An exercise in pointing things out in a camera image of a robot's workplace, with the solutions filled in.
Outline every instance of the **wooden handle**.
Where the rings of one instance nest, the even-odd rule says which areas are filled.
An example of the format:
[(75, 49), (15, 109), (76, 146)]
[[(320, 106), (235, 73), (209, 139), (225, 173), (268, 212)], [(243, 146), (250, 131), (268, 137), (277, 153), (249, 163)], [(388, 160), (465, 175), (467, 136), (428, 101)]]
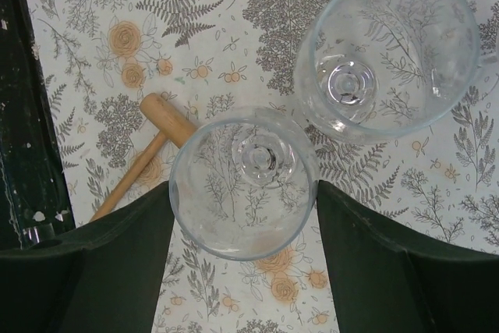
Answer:
[(109, 214), (118, 204), (119, 200), (123, 198), (126, 191), (135, 182), (140, 173), (146, 168), (147, 164), (152, 160), (155, 154), (163, 147), (168, 138), (163, 132), (156, 134), (154, 139), (149, 143), (146, 149), (140, 156), (133, 162), (128, 172), (118, 182), (118, 185), (111, 191), (104, 203), (100, 206), (97, 212), (92, 216), (90, 221), (97, 220), (106, 214)]
[(178, 148), (196, 132), (194, 124), (157, 94), (147, 95), (140, 110)]

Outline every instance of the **wine glass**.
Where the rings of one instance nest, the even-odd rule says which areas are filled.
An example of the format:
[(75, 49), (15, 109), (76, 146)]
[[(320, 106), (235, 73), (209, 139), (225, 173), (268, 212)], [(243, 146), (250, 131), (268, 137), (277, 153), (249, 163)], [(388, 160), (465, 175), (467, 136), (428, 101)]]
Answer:
[(479, 57), (466, 0), (332, 0), (303, 38), (295, 88), (321, 132), (376, 143), (445, 115), (473, 81)]
[(218, 257), (256, 260), (282, 250), (302, 230), (319, 179), (313, 145), (279, 111), (239, 108), (200, 127), (170, 175), (175, 217)]

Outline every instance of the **table surface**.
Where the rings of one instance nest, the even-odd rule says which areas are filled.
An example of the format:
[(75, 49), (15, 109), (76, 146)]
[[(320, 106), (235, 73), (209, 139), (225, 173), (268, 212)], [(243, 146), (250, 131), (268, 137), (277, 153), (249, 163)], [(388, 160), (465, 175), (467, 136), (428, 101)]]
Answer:
[[(161, 93), (198, 125), (239, 105), (294, 115), (292, 85), (280, 67), (296, 53), (285, 47), (289, 33), (297, 38), (304, 30), (282, 28), (293, 15), (274, 5), (305, 2), (319, 12), (326, 1), (28, 0), (33, 53), (43, 68), (76, 223), (89, 221), (157, 132), (138, 109), (146, 94)], [(468, 2), (489, 51), (499, 1)], [(312, 19), (310, 13), (300, 24)], [(273, 58), (262, 48), (271, 48)], [(499, 95), (498, 73), (498, 66), (484, 68), (462, 108), (430, 128), (375, 146), (338, 146), (351, 162), (367, 158), (377, 167), (367, 185), (346, 170), (332, 182), (354, 197), (355, 182), (382, 186), (386, 197), (366, 202), (373, 209), (438, 239), (495, 253), (499, 108), (491, 103)], [(176, 151), (167, 144), (120, 206), (168, 179)], [(331, 180), (331, 167), (321, 162), (323, 178)], [(338, 332), (315, 212), (292, 245), (268, 260), (218, 259), (177, 225), (170, 251), (155, 332)]]

